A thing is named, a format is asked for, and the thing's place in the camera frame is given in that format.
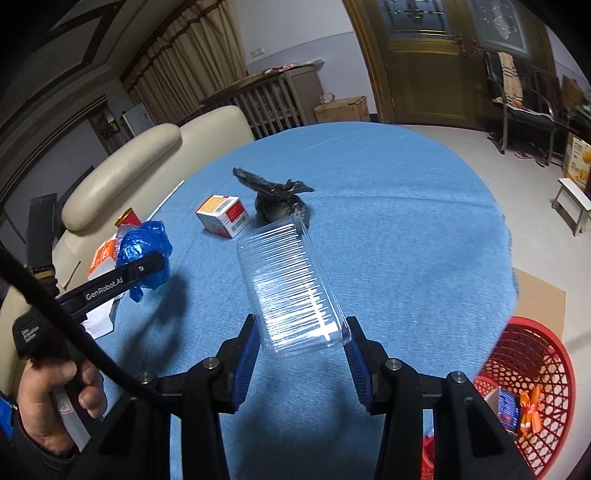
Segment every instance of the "white and red box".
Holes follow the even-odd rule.
[[[251,221],[238,197],[211,195],[195,213],[205,230],[234,238]]]

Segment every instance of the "striped curtain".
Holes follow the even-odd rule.
[[[197,0],[165,27],[124,80],[156,123],[179,123],[246,76],[233,0]]]

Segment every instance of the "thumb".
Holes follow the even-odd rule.
[[[30,402],[43,402],[53,387],[67,384],[76,371],[76,364],[72,361],[36,360],[29,363],[23,372],[19,394],[26,393]]]

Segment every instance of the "clear plastic container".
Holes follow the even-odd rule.
[[[238,260],[267,355],[285,358],[349,341],[345,316],[299,215],[242,236]]]

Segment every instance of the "round table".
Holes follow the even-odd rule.
[[[232,167],[302,180],[310,236],[342,310],[417,371],[478,373],[517,300],[503,215],[454,153],[392,125],[296,128],[231,152],[188,179],[156,215],[174,251],[171,278],[142,302],[121,300],[99,344],[132,375],[170,375],[215,355],[250,312],[236,239],[204,231],[195,208],[211,194],[255,193]],[[255,221],[240,233],[257,227]],[[106,381],[112,405],[119,392]],[[359,403],[342,349],[285,360],[259,354],[245,403],[222,415],[230,475],[264,480],[371,479],[384,418]],[[171,476],[181,478],[180,422]],[[425,430],[430,430],[426,416]]]

